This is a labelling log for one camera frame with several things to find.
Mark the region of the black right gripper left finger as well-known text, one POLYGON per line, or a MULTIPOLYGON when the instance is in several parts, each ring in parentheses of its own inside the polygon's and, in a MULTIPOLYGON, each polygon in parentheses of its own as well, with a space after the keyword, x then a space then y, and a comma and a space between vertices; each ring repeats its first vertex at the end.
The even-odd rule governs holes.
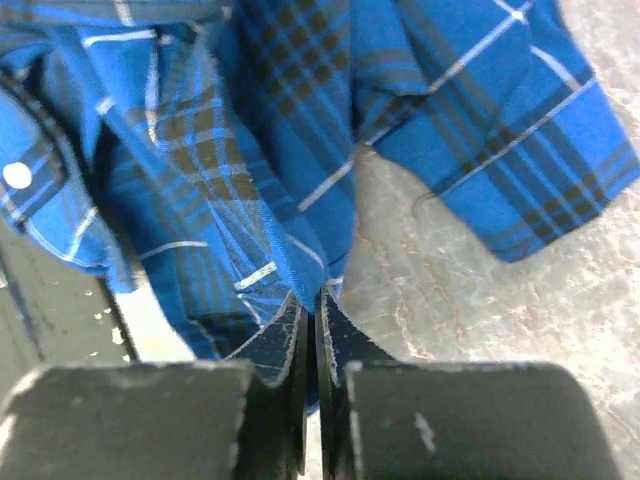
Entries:
POLYGON ((288 296, 224 361, 35 369, 1 412, 5 479, 293 479, 307 314, 288 296))

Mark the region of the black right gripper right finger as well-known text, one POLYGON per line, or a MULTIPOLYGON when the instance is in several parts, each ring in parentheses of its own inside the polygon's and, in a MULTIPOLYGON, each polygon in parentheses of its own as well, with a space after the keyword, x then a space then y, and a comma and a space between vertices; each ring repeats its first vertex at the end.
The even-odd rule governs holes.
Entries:
POLYGON ((594 407, 544 362, 393 358, 330 288, 315 300, 327 479, 617 479, 594 407))

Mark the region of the blue plaid shirt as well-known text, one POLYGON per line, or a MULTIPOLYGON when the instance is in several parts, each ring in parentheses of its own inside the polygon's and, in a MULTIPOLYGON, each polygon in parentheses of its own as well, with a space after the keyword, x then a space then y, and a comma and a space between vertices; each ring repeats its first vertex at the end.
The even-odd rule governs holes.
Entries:
POLYGON ((341 286, 360 143, 505 262, 639 175, 554 1, 1 5, 2 218, 198 358, 341 286))

